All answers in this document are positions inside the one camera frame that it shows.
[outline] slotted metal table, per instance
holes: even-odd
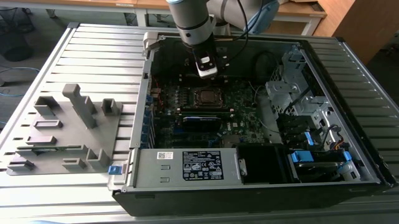
[[[185,217],[131,217],[111,197],[109,174],[9,176],[9,162],[26,143],[39,96],[62,100],[66,83],[79,83],[93,101],[123,102],[114,161],[127,159],[139,84],[143,76],[143,35],[171,28],[71,24],[0,135],[0,223],[47,220],[62,223],[178,223],[266,219],[302,222],[390,222],[399,218],[399,189],[361,197],[327,209]],[[345,42],[335,38],[267,35],[305,39],[314,47],[365,131],[399,176],[399,109]]]

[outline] sticker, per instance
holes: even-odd
[[[221,151],[183,152],[186,181],[223,180]]]
[[[311,17],[325,17],[325,15],[310,14]]]
[[[117,3],[117,6],[127,6],[127,7],[134,7],[133,4],[121,4],[121,3]]]
[[[157,158],[159,160],[173,160],[174,159],[174,152],[158,152]]]

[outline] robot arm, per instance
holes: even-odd
[[[214,27],[217,20],[226,21],[257,34],[266,30],[275,14],[279,3],[277,0],[245,0],[243,9],[247,15],[246,25],[238,0],[167,0],[171,13],[185,45],[194,54],[195,63],[202,78],[218,74],[221,59],[218,58]]]

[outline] motherboard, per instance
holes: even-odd
[[[157,148],[231,148],[266,141],[257,116],[263,86],[243,78],[154,76]]]

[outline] power supply label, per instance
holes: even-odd
[[[221,151],[183,152],[183,179],[186,181],[223,180]]]

